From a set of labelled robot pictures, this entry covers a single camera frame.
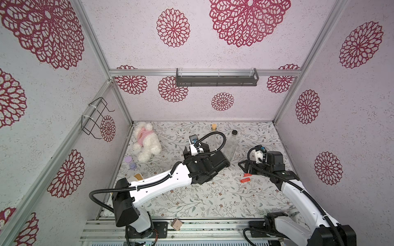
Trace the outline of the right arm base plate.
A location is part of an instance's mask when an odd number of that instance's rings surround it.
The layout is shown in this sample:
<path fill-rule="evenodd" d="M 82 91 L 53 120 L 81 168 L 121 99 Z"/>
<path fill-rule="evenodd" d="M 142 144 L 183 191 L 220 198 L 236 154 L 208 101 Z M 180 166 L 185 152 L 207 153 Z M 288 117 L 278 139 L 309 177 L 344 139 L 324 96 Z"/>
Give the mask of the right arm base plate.
<path fill-rule="evenodd" d="M 264 220 L 256 220 L 248 222 L 250 230 L 250 234 L 252 238 L 262 238 L 262 237 L 284 237 L 287 238 L 284 234 L 279 233 L 268 227 Z"/>

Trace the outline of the red peeled label sticker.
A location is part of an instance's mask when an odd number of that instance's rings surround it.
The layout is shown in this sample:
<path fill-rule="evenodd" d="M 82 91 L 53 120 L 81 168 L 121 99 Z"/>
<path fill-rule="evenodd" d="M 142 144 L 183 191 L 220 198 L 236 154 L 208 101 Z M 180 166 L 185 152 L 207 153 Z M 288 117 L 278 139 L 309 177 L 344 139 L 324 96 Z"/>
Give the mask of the red peeled label sticker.
<path fill-rule="evenodd" d="M 243 178 L 240 180 L 241 183 L 246 183 L 246 182 L 250 182 L 250 178 Z"/>

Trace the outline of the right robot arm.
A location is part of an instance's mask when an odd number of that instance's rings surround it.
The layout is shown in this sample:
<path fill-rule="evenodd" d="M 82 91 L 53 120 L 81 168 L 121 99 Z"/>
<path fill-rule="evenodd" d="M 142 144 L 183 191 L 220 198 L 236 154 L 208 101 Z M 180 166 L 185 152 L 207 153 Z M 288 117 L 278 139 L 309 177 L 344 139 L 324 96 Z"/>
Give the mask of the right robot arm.
<path fill-rule="evenodd" d="M 308 193 L 299 177 L 286 170 L 283 155 L 264 147 L 251 148 L 238 163 L 245 174 L 265 176 L 294 205 L 288 213 L 268 213 L 262 221 L 250 222 L 243 234 L 289 239 L 298 246 L 355 246 L 357 236 L 349 225 L 340 224 Z"/>

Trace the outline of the tall clear corked bottle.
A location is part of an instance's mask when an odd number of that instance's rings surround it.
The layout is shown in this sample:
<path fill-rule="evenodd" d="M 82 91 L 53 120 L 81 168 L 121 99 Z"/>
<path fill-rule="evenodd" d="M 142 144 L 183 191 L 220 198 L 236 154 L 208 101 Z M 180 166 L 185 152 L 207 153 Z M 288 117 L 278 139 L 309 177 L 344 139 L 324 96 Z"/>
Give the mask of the tall clear corked bottle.
<path fill-rule="evenodd" d="M 217 132 L 217 124 L 211 125 L 210 132 Z M 213 152 L 220 146 L 219 135 L 213 134 L 207 138 L 207 143 L 209 144 L 210 151 Z"/>

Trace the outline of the clear bottle with red label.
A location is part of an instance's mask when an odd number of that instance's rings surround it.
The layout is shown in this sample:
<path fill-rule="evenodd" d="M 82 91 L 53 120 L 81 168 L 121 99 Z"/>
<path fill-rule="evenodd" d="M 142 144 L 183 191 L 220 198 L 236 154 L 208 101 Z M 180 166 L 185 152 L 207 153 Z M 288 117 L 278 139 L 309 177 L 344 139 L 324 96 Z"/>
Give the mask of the clear bottle with red label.
<path fill-rule="evenodd" d="M 234 158 L 236 148 L 238 146 L 238 131 L 232 130 L 231 135 L 226 140 L 226 145 L 223 148 L 223 153 L 231 162 Z"/>

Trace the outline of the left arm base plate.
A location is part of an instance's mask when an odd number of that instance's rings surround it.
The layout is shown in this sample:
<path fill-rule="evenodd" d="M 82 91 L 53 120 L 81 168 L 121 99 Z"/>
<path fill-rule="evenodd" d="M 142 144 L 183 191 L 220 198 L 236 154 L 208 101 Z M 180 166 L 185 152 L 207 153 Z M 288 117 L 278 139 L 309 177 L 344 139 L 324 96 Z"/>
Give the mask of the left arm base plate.
<path fill-rule="evenodd" d="M 152 227 L 145 232 L 138 233 L 131 226 L 127 226 L 125 237 L 129 239 L 162 239 L 166 238 L 168 233 L 168 222 L 165 221 L 154 221 Z"/>

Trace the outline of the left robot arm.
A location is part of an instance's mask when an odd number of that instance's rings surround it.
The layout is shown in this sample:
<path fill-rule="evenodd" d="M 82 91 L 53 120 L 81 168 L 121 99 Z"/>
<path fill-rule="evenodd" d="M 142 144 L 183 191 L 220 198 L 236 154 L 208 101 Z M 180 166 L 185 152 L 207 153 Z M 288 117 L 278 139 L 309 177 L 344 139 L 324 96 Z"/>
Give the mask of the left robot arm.
<path fill-rule="evenodd" d="M 128 182 L 126 178 L 117 181 L 112 193 L 117 227 L 129 225 L 139 233 L 150 230 L 151 217 L 139 209 L 142 204 L 175 188 L 209 182 L 230 166 L 230 161 L 221 151 L 192 155 L 185 148 L 183 155 L 184 160 L 174 164 L 169 171 L 140 181 Z"/>

